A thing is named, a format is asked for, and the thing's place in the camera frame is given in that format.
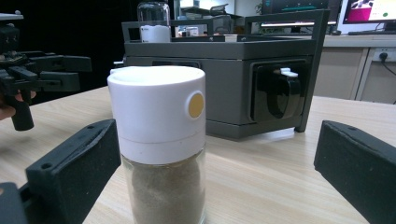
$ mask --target yellow button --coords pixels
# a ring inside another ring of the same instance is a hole
[[[195,93],[189,103],[189,114],[192,118],[198,118],[204,109],[204,96],[201,93]]]

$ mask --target spice dispenser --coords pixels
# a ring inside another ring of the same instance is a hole
[[[107,83],[134,223],[203,223],[205,72],[131,66]]]

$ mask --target brown powder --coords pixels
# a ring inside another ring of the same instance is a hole
[[[204,221],[205,153],[165,165],[122,157],[136,224],[194,224]]]

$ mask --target gray machine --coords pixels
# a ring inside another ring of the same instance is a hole
[[[171,43],[133,41],[128,32],[136,22],[124,22],[125,65],[203,69],[208,134],[238,139],[287,128],[304,132],[328,17],[328,10],[246,17],[246,35],[179,37]],[[314,21],[314,27],[310,38],[249,35],[257,21]]]

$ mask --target desk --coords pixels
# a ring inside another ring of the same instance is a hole
[[[88,124],[111,119],[107,88],[31,107],[35,127],[0,122],[0,182],[26,182],[24,169]],[[317,171],[321,122],[343,122],[396,146],[396,106],[314,97],[305,133],[293,129],[230,141],[206,138],[206,223],[367,223]],[[131,223],[122,166],[86,223]]]

